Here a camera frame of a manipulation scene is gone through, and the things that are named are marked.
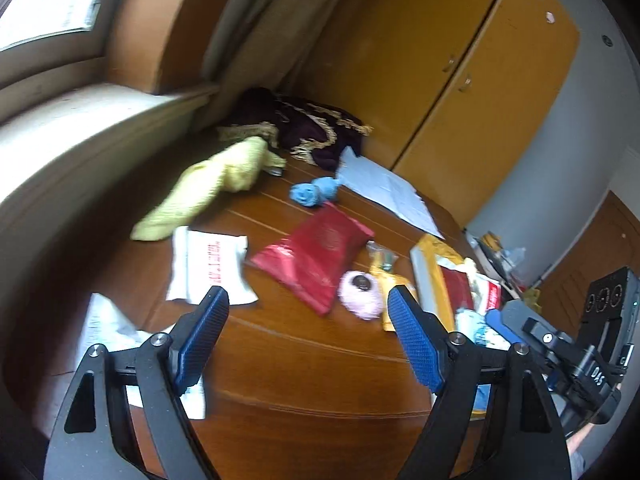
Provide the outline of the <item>yellow wooden cabinet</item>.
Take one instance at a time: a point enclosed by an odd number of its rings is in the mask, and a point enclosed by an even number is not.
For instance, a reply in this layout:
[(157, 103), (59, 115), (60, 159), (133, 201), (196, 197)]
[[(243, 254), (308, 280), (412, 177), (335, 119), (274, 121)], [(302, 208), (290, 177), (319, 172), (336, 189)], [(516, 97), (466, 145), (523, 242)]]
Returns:
[(560, 0), (340, 0), (292, 90), (361, 119), (363, 153), (465, 226), (529, 147), (578, 41)]

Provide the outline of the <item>white pouch with red text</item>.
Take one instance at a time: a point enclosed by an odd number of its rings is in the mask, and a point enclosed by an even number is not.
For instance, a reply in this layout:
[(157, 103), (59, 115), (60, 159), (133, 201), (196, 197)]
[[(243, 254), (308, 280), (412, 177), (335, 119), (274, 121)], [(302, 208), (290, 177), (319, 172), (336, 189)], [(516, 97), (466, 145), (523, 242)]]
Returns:
[(206, 233), (180, 226), (172, 234), (171, 279), (166, 299), (199, 304), (212, 286), (228, 292), (230, 306), (258, 297), (243, 278), (246, 236)]

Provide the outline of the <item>large yellow knit towel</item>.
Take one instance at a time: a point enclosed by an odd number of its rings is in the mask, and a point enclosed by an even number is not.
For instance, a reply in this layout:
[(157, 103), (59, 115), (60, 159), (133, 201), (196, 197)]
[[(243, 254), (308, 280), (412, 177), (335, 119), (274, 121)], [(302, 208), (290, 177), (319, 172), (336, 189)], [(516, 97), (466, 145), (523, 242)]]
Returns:
[(132, 228), (130, 238), (163, 240), (190, 224), (220, 193), (248, 191), (262, 170), (285, 166), (285, 159), (270, 151), (260, 136), (232, 144), (186, 168), (167, 197)]

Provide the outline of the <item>rolled blue cloth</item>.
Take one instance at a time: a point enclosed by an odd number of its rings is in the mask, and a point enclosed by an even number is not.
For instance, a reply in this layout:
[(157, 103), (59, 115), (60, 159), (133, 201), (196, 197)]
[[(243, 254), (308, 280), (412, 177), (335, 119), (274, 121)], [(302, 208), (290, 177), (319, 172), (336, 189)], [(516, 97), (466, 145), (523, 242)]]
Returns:
[(340, 181), (334, 177), (320, 177), (310, 182), (297, 183), (291, 186), (290, 199), (307, 208), (335, 203), (340, 185)]

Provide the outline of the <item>white blue desiccant packet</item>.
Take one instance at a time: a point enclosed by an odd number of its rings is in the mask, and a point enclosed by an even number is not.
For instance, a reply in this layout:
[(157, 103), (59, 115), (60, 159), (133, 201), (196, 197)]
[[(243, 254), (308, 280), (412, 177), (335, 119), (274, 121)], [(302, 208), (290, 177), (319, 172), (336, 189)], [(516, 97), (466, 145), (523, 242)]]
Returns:
[[(138, 330), (115, 306), (111, 299), (94, 292), (88, 302), (84, 322), (75, 353), (75, 367), (78, 367), (86, 351), (93, 344), (104, 344), (108, 351), (138, 348), (151, 336), (144, 330)], [(180, 400), (188, 417), (203, 420), (206, 416), (206, 396), (203, 377), (187, 388)]]

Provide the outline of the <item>window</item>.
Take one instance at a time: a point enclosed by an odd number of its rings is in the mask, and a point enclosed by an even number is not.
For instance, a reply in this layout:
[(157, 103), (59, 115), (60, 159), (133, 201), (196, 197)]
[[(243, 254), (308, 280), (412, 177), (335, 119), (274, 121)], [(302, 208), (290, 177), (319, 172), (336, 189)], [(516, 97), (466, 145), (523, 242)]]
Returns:
[(3, 50), (93, 28), (101, 0), (12, 0), (1, 14)]

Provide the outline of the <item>red foil packet in box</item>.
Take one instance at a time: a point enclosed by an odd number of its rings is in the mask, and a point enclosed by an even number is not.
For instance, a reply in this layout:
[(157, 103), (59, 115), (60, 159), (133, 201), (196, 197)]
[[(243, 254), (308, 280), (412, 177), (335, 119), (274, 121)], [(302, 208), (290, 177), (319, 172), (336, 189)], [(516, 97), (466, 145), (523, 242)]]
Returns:
[(440, 270), (444, 277), (452, 313), (456, 314), (460, 309), (474, 310), (468, 276), (458, 270), (447, 268), (440, 268)]

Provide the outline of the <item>purple velvet gold-fringed cloth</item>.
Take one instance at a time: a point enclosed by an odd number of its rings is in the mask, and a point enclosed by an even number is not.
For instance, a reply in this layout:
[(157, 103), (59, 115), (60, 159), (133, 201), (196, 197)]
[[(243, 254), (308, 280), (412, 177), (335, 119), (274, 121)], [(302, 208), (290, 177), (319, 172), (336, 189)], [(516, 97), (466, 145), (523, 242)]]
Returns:
[(223, 141), (261, 136), (270, 148), (334, 171), (345, 148), (361, 154), (373, 128), (340, 108), (254, 87), (240, 95), (216, 131)]

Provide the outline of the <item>yellow snack packet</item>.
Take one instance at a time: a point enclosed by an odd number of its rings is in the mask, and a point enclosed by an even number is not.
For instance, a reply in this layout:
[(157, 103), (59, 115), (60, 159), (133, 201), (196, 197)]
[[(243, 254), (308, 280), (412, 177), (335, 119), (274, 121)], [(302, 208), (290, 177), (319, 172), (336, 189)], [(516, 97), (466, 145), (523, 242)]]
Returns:
[(414, 300), (418, 300), (416, 289), (408, 278), (404, 278), (399, 274), (386, 272), (377, 266), (371, 266), (370, 273), (378, 283), (378, 288), (380, 289), (383, 299), (383, 311), (381, 314), (382, 329), (386, 333), (395, 333), (396, 328), (392, 319), (393, 308), (395, 307), (397, 299), (402, 299), (402, 296), (398, 295), (398, 292), (395, 292), (395, 288), (405, 287), (410, 296)]

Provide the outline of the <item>gold lined storage box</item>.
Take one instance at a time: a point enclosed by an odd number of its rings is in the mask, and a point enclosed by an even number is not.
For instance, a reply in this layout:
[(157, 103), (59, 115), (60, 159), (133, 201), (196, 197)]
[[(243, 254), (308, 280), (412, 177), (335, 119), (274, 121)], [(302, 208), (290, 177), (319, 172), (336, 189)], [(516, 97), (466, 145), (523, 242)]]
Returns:
[(510, 347), (486, 323), (486, 314), (500, 307), (501, 286), (481, 274), (472, 259), (425, 234), (410, 250), (410, 260), (422, 310), (436, 315), (447, 332), (462, 333), (489, 349)]

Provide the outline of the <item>brown wooden door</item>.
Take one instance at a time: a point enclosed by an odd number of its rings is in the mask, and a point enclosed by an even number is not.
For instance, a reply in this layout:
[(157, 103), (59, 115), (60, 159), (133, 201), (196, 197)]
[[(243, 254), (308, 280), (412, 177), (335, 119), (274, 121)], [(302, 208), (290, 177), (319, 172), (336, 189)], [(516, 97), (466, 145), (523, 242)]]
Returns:
[(639, 252), (639, 220), (609, 192), (577, 243), (542, 281), (542, 316), (575, 336), (590, 283), (623, 266), (638, 273)]

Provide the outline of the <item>small clear bag green items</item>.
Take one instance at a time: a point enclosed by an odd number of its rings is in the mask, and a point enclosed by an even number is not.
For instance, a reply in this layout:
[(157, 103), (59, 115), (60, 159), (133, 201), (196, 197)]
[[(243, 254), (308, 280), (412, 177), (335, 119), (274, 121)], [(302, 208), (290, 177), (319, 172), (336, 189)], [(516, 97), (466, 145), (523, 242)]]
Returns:
[(398, 255), (374, 240), (367, 242), (367, 252), (371, 260), (371, 266), (390, 273), (393, 271)]

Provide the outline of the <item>red foil packet on table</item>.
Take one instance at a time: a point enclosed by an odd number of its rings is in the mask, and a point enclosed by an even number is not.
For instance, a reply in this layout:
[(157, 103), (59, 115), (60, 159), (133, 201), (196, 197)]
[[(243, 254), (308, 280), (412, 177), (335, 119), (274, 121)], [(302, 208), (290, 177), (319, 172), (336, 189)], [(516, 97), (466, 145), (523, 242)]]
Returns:
[(373, 237), (370, 228), (325, 203), (291, 234), (262, 248), (250, 263), (318, 315), (326, 315), (343, 274)]

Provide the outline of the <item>white paper sheets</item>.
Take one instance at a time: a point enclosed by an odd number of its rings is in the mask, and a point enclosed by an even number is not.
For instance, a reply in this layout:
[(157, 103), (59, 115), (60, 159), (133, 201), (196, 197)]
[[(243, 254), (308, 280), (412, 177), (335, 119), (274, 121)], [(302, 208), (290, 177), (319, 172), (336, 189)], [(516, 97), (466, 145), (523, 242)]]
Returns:
[(336, 178), (352, 192), (383, 206), (415, 228), (441, 240), (444, 238), (416, 189), (373, 160), (345, 148)]

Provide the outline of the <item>white packet with red label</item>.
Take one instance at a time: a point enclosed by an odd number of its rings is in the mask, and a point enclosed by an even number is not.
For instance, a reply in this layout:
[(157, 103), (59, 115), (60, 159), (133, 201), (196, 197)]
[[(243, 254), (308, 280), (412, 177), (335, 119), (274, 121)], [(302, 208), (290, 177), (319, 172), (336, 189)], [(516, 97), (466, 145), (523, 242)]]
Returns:
[(474, 310), (480, 315), (485, 315), (489, 310), (499, 309), (501, 306), (501, 285), (480, 273), (471, 258), (464, 259), (463, 267), (468, 278)]

